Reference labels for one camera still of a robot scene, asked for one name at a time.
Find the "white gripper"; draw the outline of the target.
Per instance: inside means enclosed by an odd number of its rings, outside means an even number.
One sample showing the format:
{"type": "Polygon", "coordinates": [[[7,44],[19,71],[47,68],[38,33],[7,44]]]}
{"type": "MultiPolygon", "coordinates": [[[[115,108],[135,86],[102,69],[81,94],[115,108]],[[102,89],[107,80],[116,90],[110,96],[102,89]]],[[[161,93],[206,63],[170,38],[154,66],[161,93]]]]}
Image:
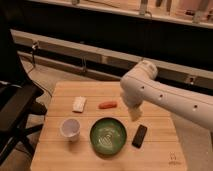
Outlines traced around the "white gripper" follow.
{"type": "Polygon", "coordinates": [[[142,116],[142,111],[139,109],[142,105],[142,101],[124,101],[125,105],[128,108],[128,112],[132,121],[137,121],[142,116]]]}

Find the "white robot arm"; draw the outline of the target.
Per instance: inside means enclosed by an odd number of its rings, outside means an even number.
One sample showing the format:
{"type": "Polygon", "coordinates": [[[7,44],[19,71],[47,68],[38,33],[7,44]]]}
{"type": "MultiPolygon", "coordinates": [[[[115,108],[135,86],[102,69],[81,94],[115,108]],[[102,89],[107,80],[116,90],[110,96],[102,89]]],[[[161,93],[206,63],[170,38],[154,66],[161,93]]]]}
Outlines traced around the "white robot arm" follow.
{"type": "Polygon", "coordinates": [[[143,60],[121,78],[126,106],[138,108],[146,100],[213,132],[213,96],[162,84],[157,74],[156,65],[143,60]]]}

